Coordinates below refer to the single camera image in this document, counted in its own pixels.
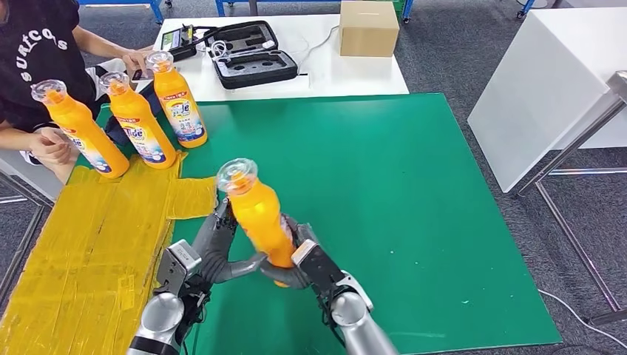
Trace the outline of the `person's left hand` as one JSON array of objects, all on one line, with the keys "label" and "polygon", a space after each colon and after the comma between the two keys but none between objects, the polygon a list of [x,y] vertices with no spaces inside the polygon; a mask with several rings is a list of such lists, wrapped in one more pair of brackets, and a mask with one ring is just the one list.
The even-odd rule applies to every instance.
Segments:
[{"label": "person's left hand", "polygon": [[127,74],[133,76],[138,70],[147,74],[146,57],[150,53],[152,53],[152,49],[124,50],[121,60],[125,63]]}]

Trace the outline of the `person's right hand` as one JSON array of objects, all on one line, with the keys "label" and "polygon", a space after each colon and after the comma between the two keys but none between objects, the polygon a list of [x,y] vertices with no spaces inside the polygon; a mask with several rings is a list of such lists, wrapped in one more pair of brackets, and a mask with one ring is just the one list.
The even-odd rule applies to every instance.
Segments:
[{"label": "person's right hand", "polygon": [[29,149],[42,163],[65,165],[75,161],[75,150],[60,129],[44,127],[32,133]]}]

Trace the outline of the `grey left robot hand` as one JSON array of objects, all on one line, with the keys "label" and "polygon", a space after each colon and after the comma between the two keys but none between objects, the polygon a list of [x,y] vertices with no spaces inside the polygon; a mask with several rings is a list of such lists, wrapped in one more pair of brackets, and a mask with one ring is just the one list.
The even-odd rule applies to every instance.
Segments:
[{"label": "grey left robot hand", "polygon": [[267,259],[267,255],[262,252],[246,260],[228,259],[237,227],[231,202],[225,197],[204,220],[192,243],[192,248],[201,258],[198,274],[203,281],[218,284],[251,274]]}]

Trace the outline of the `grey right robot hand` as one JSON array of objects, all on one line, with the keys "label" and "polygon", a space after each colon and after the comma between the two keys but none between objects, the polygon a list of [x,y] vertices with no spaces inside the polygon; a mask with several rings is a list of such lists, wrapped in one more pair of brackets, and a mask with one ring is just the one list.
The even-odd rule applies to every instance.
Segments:
[{"label": "grey right robot hand", "polygon": [[[297,220],[284,213],[282,213],[282,218],[285,220],[292,233],[293,244],[296,248],[300,247],[306,240],[312,240],[316,243],[319,242],[309,223],[299,223]],[[264,260],[260,264],[260,270],[266,277],[285,284],[289,288],[305,289],[311,284],[307,275],[296,266],[282,268],[274,266],[267,260]]]}]

